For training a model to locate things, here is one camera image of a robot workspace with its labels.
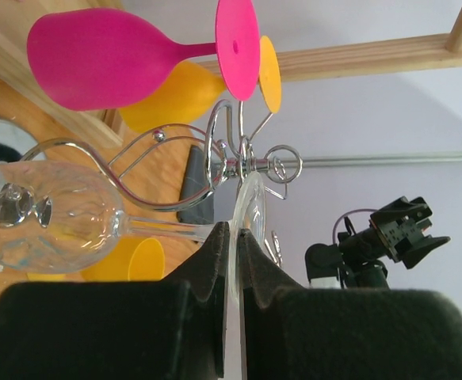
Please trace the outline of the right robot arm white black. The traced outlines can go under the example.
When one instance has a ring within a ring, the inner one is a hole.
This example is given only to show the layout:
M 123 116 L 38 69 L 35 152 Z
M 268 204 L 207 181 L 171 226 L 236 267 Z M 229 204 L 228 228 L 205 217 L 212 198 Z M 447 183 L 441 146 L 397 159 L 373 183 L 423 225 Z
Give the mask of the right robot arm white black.
M 388 205 L 370 210 L 369 227 L 357 232 L 349 211 L 335 222 L 346 230 L 333 231 L 333 243 L 311 245 L 305 253 L 307 279 L 313 288 L 388 289 L 384 257 L 414 268 L 428 254 L 450 242 L 447 236 L 425 234 L 432 226 L 433 212 L 422 197 L 400 197 Z

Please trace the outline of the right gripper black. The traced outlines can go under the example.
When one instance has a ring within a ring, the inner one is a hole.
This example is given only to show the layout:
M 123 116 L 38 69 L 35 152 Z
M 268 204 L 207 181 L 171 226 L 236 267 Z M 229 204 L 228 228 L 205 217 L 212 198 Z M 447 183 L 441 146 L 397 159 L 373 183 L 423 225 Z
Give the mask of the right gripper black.
M 351 221 L 337 234 L 338 248 L 348 264 L 367 263 L 387 257 L 412 269 L 433 250 L 449 243 L 448 236 L 426 234 L 433 212 L 422 197 L 402 196 L 375 211 L 369 227 L 357 232 Z

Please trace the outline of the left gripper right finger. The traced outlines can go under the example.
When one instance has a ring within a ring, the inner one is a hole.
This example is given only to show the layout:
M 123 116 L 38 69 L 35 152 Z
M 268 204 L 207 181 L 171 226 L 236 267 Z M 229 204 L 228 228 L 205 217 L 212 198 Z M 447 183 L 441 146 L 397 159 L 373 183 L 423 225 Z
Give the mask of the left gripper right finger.
M 462 379 L 462 314 L 432 291 L 312 289 L 238 237 L 245 379 Z

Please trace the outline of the clear wine glass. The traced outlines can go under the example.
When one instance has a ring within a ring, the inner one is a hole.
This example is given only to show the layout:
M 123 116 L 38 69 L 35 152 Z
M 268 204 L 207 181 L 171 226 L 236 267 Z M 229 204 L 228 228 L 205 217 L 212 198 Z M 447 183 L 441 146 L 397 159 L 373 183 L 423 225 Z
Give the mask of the clear wine glass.
M 0 164 L 0 265 L 23 272 L 79 272 L 124 237 L 204 242 L 212 225 L 131 216 L 104 175 L 61 161 Z

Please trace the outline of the yellow wine glass back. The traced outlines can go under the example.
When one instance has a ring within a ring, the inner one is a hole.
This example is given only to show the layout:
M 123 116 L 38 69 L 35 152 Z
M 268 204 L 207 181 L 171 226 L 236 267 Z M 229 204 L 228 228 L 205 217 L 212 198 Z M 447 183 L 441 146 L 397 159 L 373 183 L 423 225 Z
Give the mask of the yellow wine glass back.
M 269 112 L 275 114 L 281 107 L 281 72 L 268 36 L 261 37 L 260 51 L 258 83 Z M 165 124 L 189 124 L 203 116 L 226 89 L 219 75 L 185 60 L 150 96 L 118 111 L 125 124 L 139 133 Z

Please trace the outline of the yellow wine glass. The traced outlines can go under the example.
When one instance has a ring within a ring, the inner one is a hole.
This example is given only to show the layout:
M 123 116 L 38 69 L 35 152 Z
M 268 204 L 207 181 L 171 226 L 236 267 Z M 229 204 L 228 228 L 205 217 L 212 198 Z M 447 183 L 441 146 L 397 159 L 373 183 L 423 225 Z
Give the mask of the yellow wine glass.
M 281 107 L 281 72 L 268 36 L 261 37 L 260 51 L 258 83 L 269 112 L 275 114 Z M 185 60 L 150 96 L 118 111 L 125 124 L 139 133 L 165 124 L 189 124 L 203 116 L 226 89 L 219 75 Z
M 29 281 L 120 282 L 158 281 L 165 271 L 161 242 L 154 238 L 125 237 L 114 250 L 96 264 L 69 274 L 28 273 Z

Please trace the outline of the pink plastic wine glass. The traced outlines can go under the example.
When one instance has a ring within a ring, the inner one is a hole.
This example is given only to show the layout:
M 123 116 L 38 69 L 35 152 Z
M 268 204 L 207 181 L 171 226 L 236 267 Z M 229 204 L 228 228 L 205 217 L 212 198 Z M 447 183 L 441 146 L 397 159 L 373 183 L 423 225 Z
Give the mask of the pink plastic wine glass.
M 26 51 L 40 88 L 73 111 L 121 108 L 150 96 L 187 59 L 216 55 L 233 97 L 248 100 L 260 66 L 260 33 L 251 1 L 220 1 L 215 39 L 180 44 L 123 10 L 50 13 L 34 22 Z

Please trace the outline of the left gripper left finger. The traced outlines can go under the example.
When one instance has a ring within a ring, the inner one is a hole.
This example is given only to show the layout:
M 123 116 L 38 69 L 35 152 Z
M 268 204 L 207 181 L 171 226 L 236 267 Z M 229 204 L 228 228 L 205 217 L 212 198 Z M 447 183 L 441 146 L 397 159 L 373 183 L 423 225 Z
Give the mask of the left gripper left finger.
M 217 223 L 159 281 L 6 288 L 0 379 L 222 378 L 229 241 Z

